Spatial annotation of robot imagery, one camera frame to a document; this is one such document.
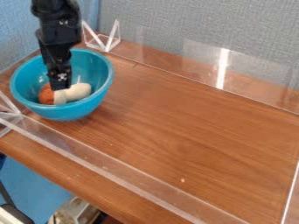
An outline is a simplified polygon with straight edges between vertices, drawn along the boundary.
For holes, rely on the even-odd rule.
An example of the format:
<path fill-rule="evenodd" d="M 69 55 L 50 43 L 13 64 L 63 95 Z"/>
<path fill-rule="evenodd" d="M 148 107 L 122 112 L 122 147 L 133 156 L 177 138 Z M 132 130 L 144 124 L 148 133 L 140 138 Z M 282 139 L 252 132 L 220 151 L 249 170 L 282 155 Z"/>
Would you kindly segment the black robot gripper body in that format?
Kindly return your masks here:
<path fill-rule="evenodd" d="M 39 20 L 35 38 L 42 47 L 71 46 L 81 41 L 81 16 L 78 11 L 34 12 L 33 15 Z"/>

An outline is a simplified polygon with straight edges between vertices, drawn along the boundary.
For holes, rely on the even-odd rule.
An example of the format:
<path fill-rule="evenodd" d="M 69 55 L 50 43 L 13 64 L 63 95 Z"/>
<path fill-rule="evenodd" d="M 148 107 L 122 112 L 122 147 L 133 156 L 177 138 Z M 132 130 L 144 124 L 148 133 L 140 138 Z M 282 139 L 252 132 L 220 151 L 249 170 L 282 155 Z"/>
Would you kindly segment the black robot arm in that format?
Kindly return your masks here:
<path fill-rule="evenodd" d="M 79 6 L 77 0 L 31 0 L 30 11 L 50 90 L 62 90 L 70 87 L 70 48 L 81 41 Z"/>

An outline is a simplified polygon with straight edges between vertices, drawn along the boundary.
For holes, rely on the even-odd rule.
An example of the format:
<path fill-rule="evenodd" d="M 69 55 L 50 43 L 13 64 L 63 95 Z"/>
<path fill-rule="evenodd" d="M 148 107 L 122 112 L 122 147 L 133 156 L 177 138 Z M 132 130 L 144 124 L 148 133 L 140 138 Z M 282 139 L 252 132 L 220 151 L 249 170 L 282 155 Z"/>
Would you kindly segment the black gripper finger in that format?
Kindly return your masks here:
<path fill-rule="evenodd" d="M 70 87 L 70 50 L 66 47 L 47 48 L 47 77 L 53 91 Z"/>
<path fill-rule="evenodd" d="M 53 69 L 53 61 L 51 61 L 51 55 L 50 55 L 50 49 L 46 45 L 39 43 L 39 50 L 41 50 L 41 57 L 42 57 L 42 62 L 43 65 L 49 70 Z"/>

